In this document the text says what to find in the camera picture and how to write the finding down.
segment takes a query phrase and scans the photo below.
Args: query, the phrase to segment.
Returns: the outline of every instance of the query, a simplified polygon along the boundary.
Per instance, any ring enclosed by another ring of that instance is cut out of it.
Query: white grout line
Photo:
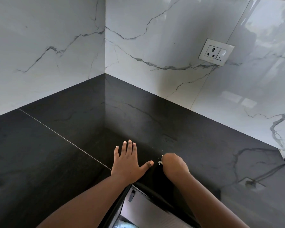
[[[31,118],[35,119],[36,121],[38,121],[39,123],[41,123],[42,125],[44,125],[46,128],[52,130],[51,128],[49,128],[48,126],[46,126],[45,124],[43,124],[41,121],[37,120],[36,118],[34,118],[33,116],[29,115],[28,113],[24,112],[22,109],[19,109],[20,111],[22,111],[23,113],[27,114],[28,116],[30,116]],[[52,130],[55,134],[59,135],[60,137],[62,137],[60,134],[58,134],[56,131]],[[78,146],[76,146],[75,144],[73,144],[72,142],[70,142],[68,139],[62,137],[65,141],[71,143],[73,146],[77,147],[78,149],[80,149]],[[102,162],[98,161],[96,158],[92,157],[91,155],[89,155],[91,158],[93,158],[95,161],[99,162],[101,165],[103,165],[104,167],[108,168],[109,170],[111,170],[109,167],[107,167],[105,164],[103,164]]]

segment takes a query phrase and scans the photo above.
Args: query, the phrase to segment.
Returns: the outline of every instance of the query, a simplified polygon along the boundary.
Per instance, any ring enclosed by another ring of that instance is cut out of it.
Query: forearm
[[[248,228],[232,211],[222,204],[190,173],[173,182],[185,198],[202,228]]]
[[[64,204],[38,228],[97,228],[106,212],[122,193],[127,183],[113,175]]]

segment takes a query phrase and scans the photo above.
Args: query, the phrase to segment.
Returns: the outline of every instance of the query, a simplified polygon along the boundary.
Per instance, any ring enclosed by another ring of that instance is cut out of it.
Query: person's left hand
[[[128,148],[127,142],[122,144],[122,151],[119,156],[118,146],[114,150],[114,164],[111,171],[111,176],[121,177],[125,183],[132,184],[140,179],[145,172],[154,164],[153,161],[148,161],[141,167],[137,162],[137,147],[136,144],[129,140]]]

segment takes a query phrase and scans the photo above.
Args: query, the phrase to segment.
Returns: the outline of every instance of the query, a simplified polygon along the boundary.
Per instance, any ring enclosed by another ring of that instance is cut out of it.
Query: pinky finger
[[[118,154],[118,146],[115,147],[114,149],[114,162],[119,158],[119,154]]]

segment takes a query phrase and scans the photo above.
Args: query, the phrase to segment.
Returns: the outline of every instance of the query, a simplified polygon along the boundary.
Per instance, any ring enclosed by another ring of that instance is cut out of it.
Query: person's left arm
[[[140,179],[154,164],[149,161],[139,167],[136,144],[129,140],[128,148],[126,146],[124,141],[120,156],[116,146],[110,177],[64,204],[37,228],[97,228],[124,188]]]

